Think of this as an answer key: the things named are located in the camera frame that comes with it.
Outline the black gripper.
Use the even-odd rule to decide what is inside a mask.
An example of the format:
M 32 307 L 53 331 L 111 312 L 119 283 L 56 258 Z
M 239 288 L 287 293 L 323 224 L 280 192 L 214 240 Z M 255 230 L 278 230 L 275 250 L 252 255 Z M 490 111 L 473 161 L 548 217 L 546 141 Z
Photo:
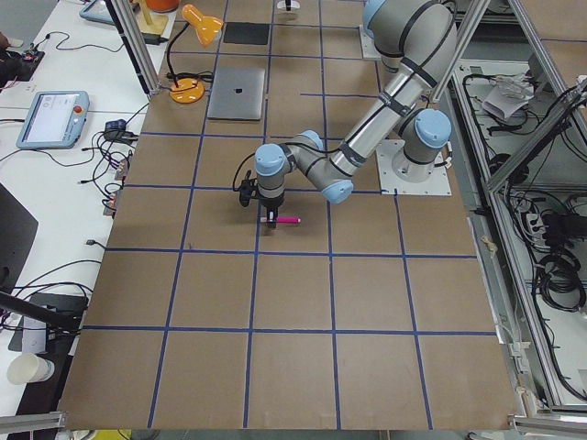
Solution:
M 267 211 L 266 224 L 268 228 L 274 228 L 277 226 L 278 210 L 284 202 L 284 193 L 280 193 L 277 196 L 269 197 L 262 195 L 260 203 L 265 207 Z

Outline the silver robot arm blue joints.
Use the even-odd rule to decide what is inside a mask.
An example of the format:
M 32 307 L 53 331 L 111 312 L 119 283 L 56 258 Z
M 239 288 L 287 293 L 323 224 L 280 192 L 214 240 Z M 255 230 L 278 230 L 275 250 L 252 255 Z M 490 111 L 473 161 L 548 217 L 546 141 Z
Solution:
M 257 200 L 284 193 L 286 174 L 300 171 L 328 201 L 343 202 L 353 191 L 353 174 L 448 70 L 457 30 L 453 14 L 441 2 L 369 1 L 362 21 L 372 31 L 382 62 L 398 61 L 395 74 L 338 148 L 326 150 L 312 130 L 282 144 L 258 147 Z

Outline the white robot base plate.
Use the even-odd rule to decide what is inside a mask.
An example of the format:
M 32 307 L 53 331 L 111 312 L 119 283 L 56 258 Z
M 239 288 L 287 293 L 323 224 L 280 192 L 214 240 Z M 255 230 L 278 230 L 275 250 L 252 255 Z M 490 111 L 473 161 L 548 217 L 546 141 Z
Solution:
M 403 140 L 383 140 L 375 150 L 381 193 L 451 196 L 448 168 L 439 150 L 433 164 L 416 165 L 404 156 Z

